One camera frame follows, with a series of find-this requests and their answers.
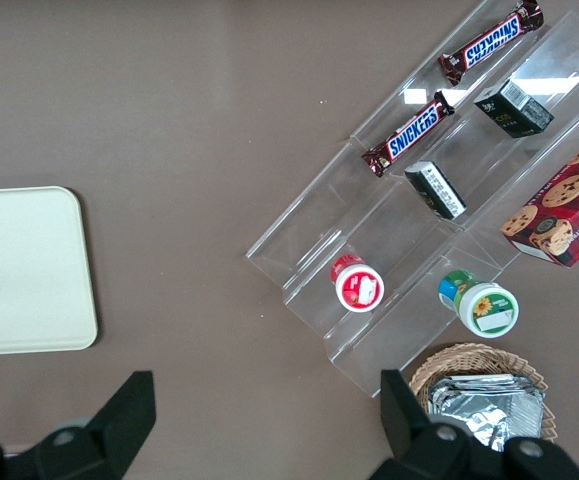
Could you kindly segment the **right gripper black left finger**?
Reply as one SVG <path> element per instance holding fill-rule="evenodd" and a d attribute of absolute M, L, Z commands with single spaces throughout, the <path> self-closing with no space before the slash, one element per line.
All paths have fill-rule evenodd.
<path fill-rule="evenodd" d="M 6 461 L 8 479 L 121 479 L 156 421 L 154 377 L 136 371 L 83 426 L 67 426 Z"/>

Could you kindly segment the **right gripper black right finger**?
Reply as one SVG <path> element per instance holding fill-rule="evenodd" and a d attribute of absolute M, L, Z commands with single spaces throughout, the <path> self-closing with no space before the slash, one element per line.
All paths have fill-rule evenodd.
<path fill-rule="evenodd" d="M 503 479 L 502 456 L 463 428 L 432 421 L 398 370 L 381 372 L 380 416 L 392 457 L 373 479 Z"/>

